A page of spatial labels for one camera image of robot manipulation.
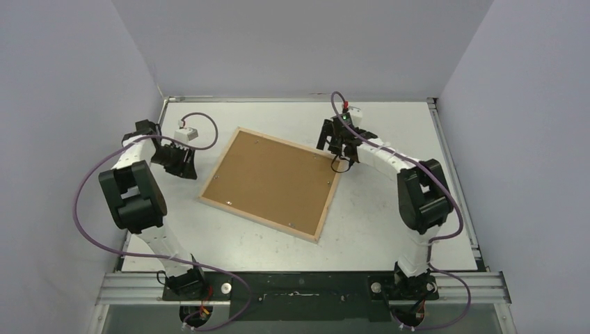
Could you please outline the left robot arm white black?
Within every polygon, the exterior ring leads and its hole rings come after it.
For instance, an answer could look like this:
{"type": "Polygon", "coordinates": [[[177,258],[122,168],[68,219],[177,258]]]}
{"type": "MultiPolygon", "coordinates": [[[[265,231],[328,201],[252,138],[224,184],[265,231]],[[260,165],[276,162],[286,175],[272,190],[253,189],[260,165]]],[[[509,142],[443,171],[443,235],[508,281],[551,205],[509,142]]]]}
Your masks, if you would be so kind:
{"type": "Polygon", "coordinates": [[[207,292],[207,279],[165,223],[167,204],[150,169],[151,164],[158,164],[173,176],[196,180],[194,151],[176,143],[163,144],[161,129],[152,121],[141,120],[135,126],[135,132],[122,140],[129,149],[98,176],[109,211],[119,229],[139,236],[160,255],[164,285],[171,292],[200,299],[207,292]]]}

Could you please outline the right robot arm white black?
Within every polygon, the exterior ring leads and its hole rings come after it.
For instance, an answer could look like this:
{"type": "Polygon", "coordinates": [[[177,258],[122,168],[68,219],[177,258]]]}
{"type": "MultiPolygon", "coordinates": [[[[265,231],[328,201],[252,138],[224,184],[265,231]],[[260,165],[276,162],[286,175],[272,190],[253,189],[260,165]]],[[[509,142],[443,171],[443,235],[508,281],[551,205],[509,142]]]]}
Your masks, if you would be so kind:
{"type": "Polygon", "coordinates": [[[336,158],[374,168],[397,185],[399,215],[407,231],[395,268],[395,293],[409,299],[421,289],[420,276],[429,270],[431,240],[454,207],[441,163],[418,160],[396,152],[376,134],[354,125],[357,117],[345,112],[325,119],[317,149],[336,158]]]}

